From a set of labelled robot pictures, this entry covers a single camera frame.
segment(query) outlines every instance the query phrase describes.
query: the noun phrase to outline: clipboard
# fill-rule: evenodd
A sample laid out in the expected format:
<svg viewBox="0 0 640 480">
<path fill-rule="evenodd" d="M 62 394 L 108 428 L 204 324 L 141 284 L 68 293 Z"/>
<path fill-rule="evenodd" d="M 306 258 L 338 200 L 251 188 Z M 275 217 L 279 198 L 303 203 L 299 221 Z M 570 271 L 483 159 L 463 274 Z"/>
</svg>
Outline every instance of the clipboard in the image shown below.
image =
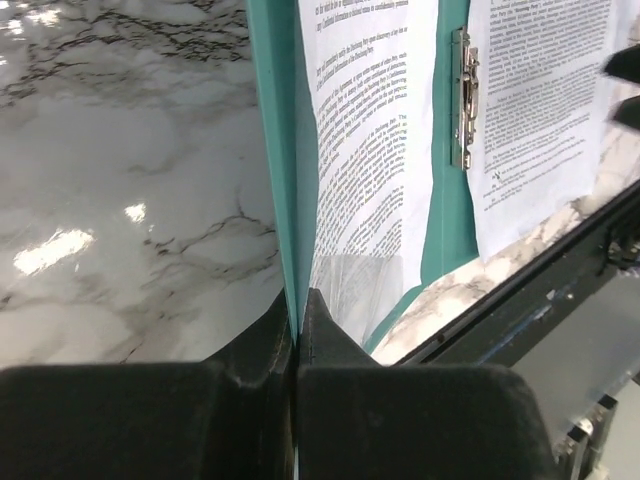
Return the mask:
<svg viewBox="0 0 640 480">
<path fill-rule="evenodd" d="M 265 129 L 285 291 L 296 338 L 309 291 L 318 196 L 315 119 L 306 78 L 298 0 L 249 0 L 247 12 Z M 433 194 L 422 255 L 422 284 L 409 291 L 362 346 L 371 353 L 417 296 L 478 256 L 463 170 L 451 163 L 452 32 L 467 22 L 469 0 L 439 0 L 433 83 Z"/>
</svg>

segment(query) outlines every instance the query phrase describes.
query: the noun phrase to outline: black metal bar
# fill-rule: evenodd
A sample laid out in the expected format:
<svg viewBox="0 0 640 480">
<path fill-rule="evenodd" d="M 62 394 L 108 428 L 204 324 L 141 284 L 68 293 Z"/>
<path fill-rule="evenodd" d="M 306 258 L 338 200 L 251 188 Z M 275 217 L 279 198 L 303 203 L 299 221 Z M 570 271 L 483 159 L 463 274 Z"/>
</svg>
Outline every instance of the black metal bar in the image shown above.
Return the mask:
<svg viewBox="0 0 640 480">
<path fill-rule="evenodd" d="M 637 182 L 399 363 L 514 365 L 615 275 L 608 245 L 639 212 Z"/>
</svg>

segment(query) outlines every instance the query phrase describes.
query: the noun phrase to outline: marble countertop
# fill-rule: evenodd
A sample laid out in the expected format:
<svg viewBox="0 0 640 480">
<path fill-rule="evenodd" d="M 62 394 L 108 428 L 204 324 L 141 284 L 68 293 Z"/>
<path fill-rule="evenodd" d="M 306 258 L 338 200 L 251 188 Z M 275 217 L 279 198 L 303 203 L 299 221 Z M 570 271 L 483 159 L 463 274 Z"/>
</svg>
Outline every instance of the marble countertop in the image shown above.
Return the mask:
<svg viewBox="0 0 640 480">
<path fill-rule="evenodd" d="M 0 1 L 0 367 L 203 359 L 282 289 L 238 3 Z"/>
</svg>

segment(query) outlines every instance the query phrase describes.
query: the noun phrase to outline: silver binder clip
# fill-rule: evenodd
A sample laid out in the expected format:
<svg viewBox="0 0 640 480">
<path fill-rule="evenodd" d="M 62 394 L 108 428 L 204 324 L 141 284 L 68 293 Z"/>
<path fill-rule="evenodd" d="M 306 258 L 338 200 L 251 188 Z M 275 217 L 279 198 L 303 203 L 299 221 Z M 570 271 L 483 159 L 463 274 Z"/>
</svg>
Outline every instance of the silver binder clip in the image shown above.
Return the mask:
<svg viewBox="0 0 640 480">
<path fill-rule="evenodd" d="M 468 170 L 471 168 L 469 145 L 473 143 L 478 116 L 478 49 L 472 48 L 467 27 L 453 32 L 453 91 L 451 164 Z"/>
</svg>

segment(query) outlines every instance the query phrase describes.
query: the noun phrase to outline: printed page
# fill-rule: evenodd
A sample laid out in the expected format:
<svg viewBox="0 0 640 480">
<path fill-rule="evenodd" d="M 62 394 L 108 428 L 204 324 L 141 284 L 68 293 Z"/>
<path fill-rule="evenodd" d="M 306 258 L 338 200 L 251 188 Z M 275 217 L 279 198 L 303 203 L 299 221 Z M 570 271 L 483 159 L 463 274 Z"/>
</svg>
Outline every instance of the printed page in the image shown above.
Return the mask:
<svg viewBox="0 0 640 480">
<path fill-rule="evenodd" d="M 468 172 L 486 261 L 589 194 L 602 151 L 617 7 L 628 0 L 472 0 L 479 116 Z"/>
<path fill-rule="evenodd" d="M 311 286 L 361 345 L 421 283 L 437 8 L 299 2 L 319 150 Z"/>
</svg>

